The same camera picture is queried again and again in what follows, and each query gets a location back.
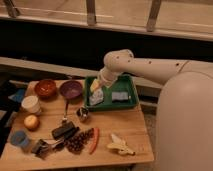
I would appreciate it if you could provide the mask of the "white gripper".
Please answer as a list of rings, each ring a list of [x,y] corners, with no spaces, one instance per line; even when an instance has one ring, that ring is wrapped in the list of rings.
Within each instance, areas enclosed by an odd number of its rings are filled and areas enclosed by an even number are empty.
[[[94,92],[99,88],[106,86],[110,87],[117,80],[118,74],[116,72],[112,72],[106,67],[102,68],[98,74],[98,79],[94,79],[91,86],[90,91]]]

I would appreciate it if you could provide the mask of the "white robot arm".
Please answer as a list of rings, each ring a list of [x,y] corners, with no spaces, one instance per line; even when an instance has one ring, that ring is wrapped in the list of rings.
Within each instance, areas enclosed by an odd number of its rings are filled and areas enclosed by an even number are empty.
[[[155,171],[213,171],[213,62],[136,58],[128,50],[104,56],[98,84],[122,73],[163,86],[157,105]]]

